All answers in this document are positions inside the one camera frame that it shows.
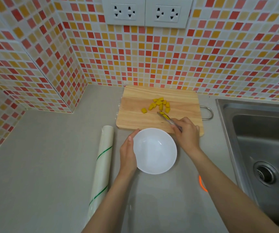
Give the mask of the white round bowl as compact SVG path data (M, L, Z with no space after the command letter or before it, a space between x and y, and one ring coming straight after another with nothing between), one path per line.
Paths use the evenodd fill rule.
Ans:
M167 172L175 164L176 143L165 131L157 128L143 129L133 140L137 168L142 172L158 175Z

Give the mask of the person's right hand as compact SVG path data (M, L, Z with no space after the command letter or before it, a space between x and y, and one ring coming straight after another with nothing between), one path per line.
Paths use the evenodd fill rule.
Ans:
M201 154L200 138L176 138L184 152L194 159L196 155Z

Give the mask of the rolled white mat green lines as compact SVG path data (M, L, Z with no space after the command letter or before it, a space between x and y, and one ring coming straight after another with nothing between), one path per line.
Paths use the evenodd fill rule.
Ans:
M114 128L109 125L104 126L97 153L87 221L94 215L108 191L113 138Z

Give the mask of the stainless steel sink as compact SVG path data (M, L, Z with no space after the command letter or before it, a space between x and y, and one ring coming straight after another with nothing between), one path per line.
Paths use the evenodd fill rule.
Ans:
M238 186L279 226L279 183L266 186L253 165L264 161L279 173L279 105L216 99Z

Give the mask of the pile of yellow food pieces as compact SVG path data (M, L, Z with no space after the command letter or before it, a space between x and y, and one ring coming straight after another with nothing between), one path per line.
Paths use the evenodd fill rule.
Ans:
M157 112L160 112L162 115L168 114L171 111L170 102L165 100L163 97L154 98L152 100L152 103L150 103L147 108L146 107L141 108L141 112L143 114L148 113L149 111L152 110L156 110Z

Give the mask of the metal sink drain strainer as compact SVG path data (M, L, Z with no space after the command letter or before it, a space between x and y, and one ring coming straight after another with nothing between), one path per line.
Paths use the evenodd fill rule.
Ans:
M257 161L253 165L255 177L264 185L272 186L279 183L279 173L274 166L264 161Z

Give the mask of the white wall socket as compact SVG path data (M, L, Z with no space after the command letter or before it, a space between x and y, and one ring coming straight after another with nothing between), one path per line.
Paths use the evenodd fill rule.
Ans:
M193 0L146 0L145 26L186 28Z
M102 0L105 22L110 25L145 26L146 0Z

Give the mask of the person's right forearm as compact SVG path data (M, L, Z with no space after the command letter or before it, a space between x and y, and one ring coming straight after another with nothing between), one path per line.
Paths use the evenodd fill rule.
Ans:
M279 233L279 227L201 149L187 154L229 233Z

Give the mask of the person's left forearm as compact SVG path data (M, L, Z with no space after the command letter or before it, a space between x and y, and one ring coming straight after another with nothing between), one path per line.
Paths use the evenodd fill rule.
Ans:
M105 198L81 233L114 233L136 170L119 171Z

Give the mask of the person's left hand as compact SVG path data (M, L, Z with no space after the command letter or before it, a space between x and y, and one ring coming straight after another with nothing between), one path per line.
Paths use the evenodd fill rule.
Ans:
M134 153L134 143L129 144L129 136L120 147L120 170L124 176L132 177L137 169L137 160Z

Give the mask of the orange round object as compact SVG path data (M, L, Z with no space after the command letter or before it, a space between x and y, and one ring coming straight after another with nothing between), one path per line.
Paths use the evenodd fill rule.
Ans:
M198 176L198 180L199 180L199 185L200 185L201 189L205 192L208 192L200 175Z

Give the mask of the metal knife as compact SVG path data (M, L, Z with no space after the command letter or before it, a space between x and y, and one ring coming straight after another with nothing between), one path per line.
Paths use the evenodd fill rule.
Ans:
M163 119L165 119L169 124L176 126L181 133L183 132L182 127L179 126L176 122L174 122L166 113L164 113L163 111L158 111L157 114L161 116Z

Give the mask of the wooden cutting board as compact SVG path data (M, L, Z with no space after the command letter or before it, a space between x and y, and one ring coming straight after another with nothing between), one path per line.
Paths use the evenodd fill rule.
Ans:
M204 135L203 120L211 120L213 111L205 106L200 106L196 92L190 90L166 89L144 86L125 87L116 125L119 129L135 130L157 128L169 134L174 134L171 125L157 114L159 106L152 110L149 106L153 99L164 98L170 104L168 116L181 119L188 117L195 125L200 127L200 136Z

